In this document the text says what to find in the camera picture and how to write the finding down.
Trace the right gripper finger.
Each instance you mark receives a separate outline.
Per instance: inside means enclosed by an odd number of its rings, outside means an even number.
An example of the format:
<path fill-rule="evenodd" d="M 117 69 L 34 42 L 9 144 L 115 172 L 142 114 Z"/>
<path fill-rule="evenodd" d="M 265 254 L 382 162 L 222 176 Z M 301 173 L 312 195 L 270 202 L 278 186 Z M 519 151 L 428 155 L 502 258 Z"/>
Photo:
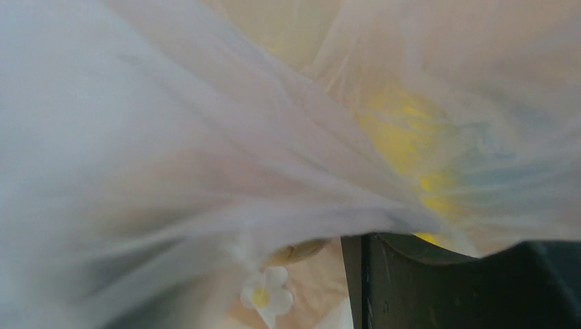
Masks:
<path fill-rule="evenodd" d="M 580 244 L 528 241 L 485 258 L 415 236 L 341 239 L 356 328 L 579 328 Z"/>

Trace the yellow lemon fruit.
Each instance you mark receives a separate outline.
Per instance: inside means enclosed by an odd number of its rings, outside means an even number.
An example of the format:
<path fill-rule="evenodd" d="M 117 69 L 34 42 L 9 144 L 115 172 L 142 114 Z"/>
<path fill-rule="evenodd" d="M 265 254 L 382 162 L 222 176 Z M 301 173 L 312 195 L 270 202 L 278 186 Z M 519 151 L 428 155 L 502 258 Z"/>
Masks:
<path fill-rule="evenodd" d="M 433 154 L 445 126 L 428 100 L 406 90 L 382 90 L 360 100 L 353 113 L 378 153 L 404 176 L 422 204 L 451 223 L 459 208 L 441 192 L 457 187 L 449 169 L 433 169 Z"/>

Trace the clear plastic fruit bag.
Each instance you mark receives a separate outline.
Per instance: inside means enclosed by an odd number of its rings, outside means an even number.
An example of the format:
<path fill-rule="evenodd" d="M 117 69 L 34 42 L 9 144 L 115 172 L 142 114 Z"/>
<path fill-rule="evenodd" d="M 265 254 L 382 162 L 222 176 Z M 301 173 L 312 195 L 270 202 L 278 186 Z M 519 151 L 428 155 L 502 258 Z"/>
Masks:
<path fill-rule="evenodd" d="M 445 130 L 424 206 L 353 113 Z M 214 328 L 279 250 L 580 238 L 579 1 L 2 1 L 1 327 Z"/>

